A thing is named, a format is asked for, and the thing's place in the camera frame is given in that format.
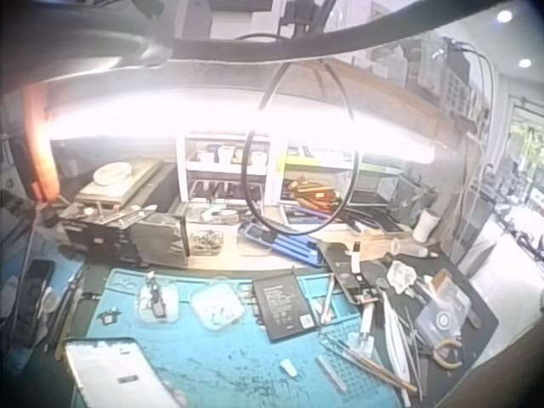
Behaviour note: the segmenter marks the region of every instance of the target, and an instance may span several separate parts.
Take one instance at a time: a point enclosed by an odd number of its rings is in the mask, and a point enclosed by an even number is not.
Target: blue silicone mat
[[[298,277],[305,297],[323,298],[329,275]],[[220,331],[205,329],[189,303],[190,293],[210,283],[209,279],[158,275],[159,284],[175,283],[179,292],[179,319],[169,325],[150,326],[137,312],[137,293],[145,275],[127,269],[113,269],[99,301],[88,337],[133,337],[163,381],[186,394],[193,408],[214,407],[400,407],[395,391],[375,377],[360,371],[326,350],[319,332],[270,343],[266,331],[246,301],[244,317]],[[250,280],[231,280],[239,291],[251,291]],[[357,332],[360,314],[341,291],[332,297],[336,315],[321,329],[332,337],[346,339]],[[97,316],[117,307],[117,323],[104,326]],[[315,359],[324,354],[348,386],[340,394]],[[290,359],[298,375],[290,378],[280,362]]]

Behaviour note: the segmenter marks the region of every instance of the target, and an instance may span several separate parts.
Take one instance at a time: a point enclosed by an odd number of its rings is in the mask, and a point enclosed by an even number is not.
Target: pliers
[[[440,355],[440,350],[447,348],[454,349],[459,360],[451,363],[448,360],[444,359]],[[419,345],[418,351],[420,355],[433,357],[434,362],[445,370],[456,370],[457,368],[462,366],[462,355],[459,355],[462,354],[462,343],[455,338],[446,338],[445,340],[437,343],[434,347]]]

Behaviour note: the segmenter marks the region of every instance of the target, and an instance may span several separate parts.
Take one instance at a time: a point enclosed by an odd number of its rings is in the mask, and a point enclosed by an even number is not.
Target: glue tube
[[[437,258],[436,252],[430,252],[425,246],[417,244],[401,244],[398,238],[391,241],[391,253],[396,256],[402,253],[416,258]]]

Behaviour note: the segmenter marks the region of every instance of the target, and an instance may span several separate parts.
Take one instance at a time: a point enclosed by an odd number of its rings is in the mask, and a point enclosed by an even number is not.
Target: ceiling light
[[[523,58],[519,61],[519,66],[521,68],[529,68],[530,67],[530,59]]]
[[[499,20],[500,23],[507,23],[512,19],[512,13],[510,13],[508,10],[502,10],[496,15],[496,19]]]

